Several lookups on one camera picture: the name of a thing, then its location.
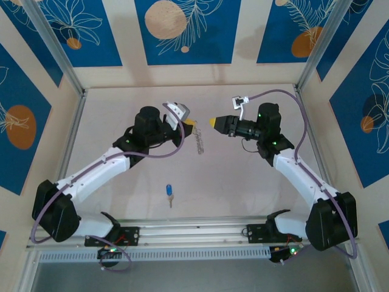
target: white floor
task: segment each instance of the white floor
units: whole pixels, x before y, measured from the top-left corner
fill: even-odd
[[[198,122],[204,141],[199,155],[193,135],[176,155],[166,159],[144,159],[98,189],[81,206],[83,210],[106,211],[115,218],[167,219],[268,215],[279,209],[305,210],[297,191],[259,154],[242,149],[241,139],[212,129],[209,118],[238,115],[231,97],[253,96],[274,88],[294,94],[292,85],[227,85],[162,88],[91,89],[75,140],[67,175],[101,156],[134,123],[141,107],[151,105],[166,113],[167,100],[186,104],[190,118]],[[251,102],[246,119],[256,120],[258,106],[274,102],[280,106],[281,132],[297,145],[303,132],[298,106],[285,94],[272,93]],[[245,143],[256,150],[255,142]],[[151,150],[164,154],[174,150],[171,142]],[[306,138],[301,157],[318,172],[311,143]],[[169,208],[165,187],[173,187]]]

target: cable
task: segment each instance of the cable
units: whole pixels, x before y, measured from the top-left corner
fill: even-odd
[[[183,146],[184,144],[184,139],[185,139],[185,130],[184,130],[184,125],[182,124],[180,118],[177,116],[177,114],[171,109],[169,108],[169,106],[167,105],[167,103],[163,103],[162,104],[171,114],[173,114],[173,116],[177,119],[178,121],[178,124],[179,124],[179,127],[180,127],[180,130],[181,130],[181,141],[180,141],[180,144],[178,145],[178,147],[176,149],[174,149],[171,153],[168,153],[168,154],[164,154],[164,155],[148,155],[148,154],[144,154],[144,153],[138,153],[138,152],[133,152],[133,151],[126,151],[126,152],[121,152],[121,153],[116,153],[116,154],[113,154],[111,156],[108,156],[106,158],[106,161],[109,161],[111,159],[114,159],[118,156],[122,156],[122,155],[134,155],[134,156],[140,156],[140,157],[145,157],[145,158],[167,158],[167,157],[170,157],[174,154],[176,154]],[[81,177],[83,177],[85,174],[89,173],[90,171],[92,171],[93,169],[95,169],[96,167],[100,166],[101,164],[105,163],[103,160],[100,160],[98,162],[96,162],[95,164],[92,164],[90,167],[88,167],[86,170],[84,170],[83,172],[81,172],[79,175],[77,175],[75,178],[73,178],[70,182],[70,185],[72,185],[73,183],[75,183],[77,180],[79,180]],[[39,213],[39,215],[37,216],[34,224],[33,224],[33,227],[32,227],[32,230],[31,230],[31,234],[30,234],[30,239],[31,239],[31,242],[33,242],[34,244],[40,244],[40,243],[43,243],[45,242],[46,240],[50,239],[51,236],[48,236],[42,240],[36,240],[35,238],[35,234],[36,234],[36,230],[38,229],[38,226],[39,226],[39,223],[40,221],[42,220],[42,217],[43,215],[46,213],[46,211],[48,210],[48,208],[50,207],[50,205],[70,186],[69,184],[66,184],[64,185],[57,193],[55,193],[55,195],[46,203],[46,205],[44,205],[44,207],[42,208],[41,212]],[[129,258],[129,255],[122,249],[122,248],[119,248],[118,246],[116,246],[114,243],[111,243],[103,238],[100,238],[100,237],[97,237],[97,236],[94,236],[94,235],[89,235],[89,237],[92,237],[94,239],[97,239],[97,240],[100,240],[101,242],[104,242],[108,245],[111,245],[115,248],[117,248],[120,252],[122,252],[129,261],[131,261],[131,259]]]
[[[273,93],[273,92],[281,92],[281,93],[285,93],[287,94],[288,96],[292,97],[293,100],[297,103],[299,109],[300,109],[300,112],[301,112],[301,115],[303,117],[303,120],[304,120],[304,133],[303,133],[303,136],[301,137],[301,140],[299,141],[299,143],[297,144],[296,146],[296,149],[294,151],[294,159],[296,160],[298,166],[301,167],[301,169],[316,183],[316,185],[321,188],[323,187],[323,184],[302,164],[298,161],[298,151],[300,150],[300,147],[302,145],[302,143],[304,142],[305,140],[305,137],[306,137],[306,133],[308,132],[308,117],[305,113],[305,110],[303,108],[303,105],[300,103],[300,101],[296,98],[296,96],[294,96],[293,94],[291,94],[290,92],[287,92],[286,90],[283,90],[283,89],[272,89],[272,90],[268,90],[268,91],[265,91],[265,92],[262,92],[261,94],[257,94],[256,96],[252,96],[252,97],[249,97],[249,100],[253,100],[253,99],[256,99],[258,97],[261,97],[261,96],[265,96],[266,94],[269,94],[269,93]],[[342,212],[339,204],[337,203],[337,201],[331,196],[331,194],[328,192],[328,190],[326,188],[324,188],[324,193],[327,195],[327,197],[330,199],[330,201],[332,202],[332,204],[335,206],[335,209],[336,211],[339,213],[340,215],[340,218],[342,219],[342,222],[343,224],[345,225],[345,228],[346,228],[346,231],[347,231],[347,234],[348,234],[348,237],[350,239],[350,242],[351,242],[351,246],[353,247],[353,254],[348,254],[346,251],[344,251],[343,249],[341,249],[340,247],[338,246],[335,246],[340,252],[344,253],[346,256],[348,256],[349,258],[351,259],[356,259],[357,256],[358,256],[358,253],[357,253],[357,246],[356,246],[356,241],[355,241],[355,238],[353,236],[353,232],[351,231],[351,228],[350,228],[350,225],[348,224],[347,222],[347,219],[346,219],[346,216],[345,214]]]
[[[289,244],[290,240],[291,240],[291,236],[288,234],[285,247],[287,247],[287,245]]]
[[[129,127],[129,128],[128,128],[128,131],[131,131],[133,128],[134,128],[133,126],[132,126],[132,127]],[[148,147],[148,148],[149,148],[149,149],[155,149],[155,148],[158,148],[158,147],[162,146],[163,144],[164,144],[164,142],[162,142],[162,143],[160,143],[160,144],[157,144],[157,145],[154,145],[154,146],[152,146],[152,147]]]
[[[102,264],[102,261],[103,261],[103,256],[102,256],[100,258],[99,264],[100,264],[100,266],[102,266],[102,268],[104,270],[107,270],[107,271],[110,271],[110,272],[115,272],[115,273],[122,273],[122,272],[128,271],[130,269],[132,261],[131,261],[131,258],[129,257],[129,254],[127,252],[125,252],[124,249],[120,248],[115,243],[109,242],[106,239],[103,239],[101,237],[94,236],[94,235],[89,235],[89,237],[94,238],[96,240],[99,240],[99,241],[101,241],[103,243],[106,243],[107,245],[110,245],[110,246],[116,248],[118,251],[120,251],[128,259],[128,266],[126,268],[124,268],[124,269],[107,269]]]
[[[249,153],[258,153],[258,150],[257,151],[248,151],[246,148],[244,148],[244,145],[243,145],[243,140],[246,140],[245,138],[242,138],[242,147],[243,147],[243,150],[246,151],[246,152],[249,152]]]
[[[127,247],[131,244],[131,242],[130,242],[124,235],[122,235],[122,236],[120,236],[120,237],[118,238],[118,240],[116,240],[116,241],[114,242],[114,244],[116,245],[116,244],[117,244],[119,241],[121,241],[121,240],[127,241],[127,245],[126,245],[126,247],[125,247],[125,249],[124,249],[124,251],[126,251]],[[103,260],[104,260],[104,259],[112,259],[112,258],[117,254],[117,253],[116,253],[116,249],[115,249],[115,251],[112,251],[111,248],[109,248],[108,245],[106,245],[104,248],[100,249],[99,251],[106,251],[105,254],[101,255],[99,264],[100,264],[100,266],[101,266],[102,269],[108,269],[106,266],[104,266]]]

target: wall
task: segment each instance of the wall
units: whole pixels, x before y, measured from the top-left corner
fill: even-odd
[[[27,38],[32,42],[27,44],[2,8],[0,102],[7,114],[0,114],[0,127],[4,126],[0,133],[0,230],[6,232],[0,249],[0,291],[11,291],[24,264],[36,188],[45,179],[57,178],[79,98],[50,55],[38,54],[38,58],[30,50],[39,40]]]
[[[379,72],[387,66],[387,58],[381,55],[389,48],[385,41],[388,11],[388,1],[373,0],[323,81],[314,74],[302,92],[334,185],[357,200],[359,238],[383,288],[389,286],[384,268],[389,250],[378,224],[389,220],[389,176],[384,147],[388,132],[383,127],[387,120],[380,117],[387,112],[374,111],[387,111],[385,105],[379,107],[382,102],[387,105],[387,92],[378,92],[373,84],[378,82],[384,88],[387,77],[377,77],[377,67],[372,64],[374,60],[380,64]],[[384,131],[377,136],[380,128]]]
[[[37,2],[85,88],[295,83],[335,3]]]

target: black wire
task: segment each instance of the black wire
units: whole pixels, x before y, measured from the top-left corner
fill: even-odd
[[[249,153],[258,153],[258,150],[257,151],[248,151],[246,148],[244,148],[243,140],[245,140],[245,139],[242,138],[242,141],[241,141],[242,142],[242,147],[243,147],[244,151],[249,152]]]

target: beige wall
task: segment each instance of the beige wall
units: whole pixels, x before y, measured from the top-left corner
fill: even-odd
[[[59,88],[55,86],[1,9],[0,28],[0,43],[52,105],[21,196],[0,187],[0,230],[8,235],[1,249],[0,291],[8,292],[24,264],[22,255],[33,223],[36,187],[45,179],[57,178],[78,96],[66,79]]]
[[[323,83],[312,76],[303,90],[323,157],[334,185],[357,200],[359,238],[366,247],[382,287],[389,287],[389,250],[378,223],[389,220],[389,176],[363,189],[329,99],[388,20],[389,2],[374,0]]]
[[[123,67],[75,71],[86,88],[295,83],[305,63],[256,63],[273,1],[241,1],[232,64],[148,66],[134,0],[103,0]]]

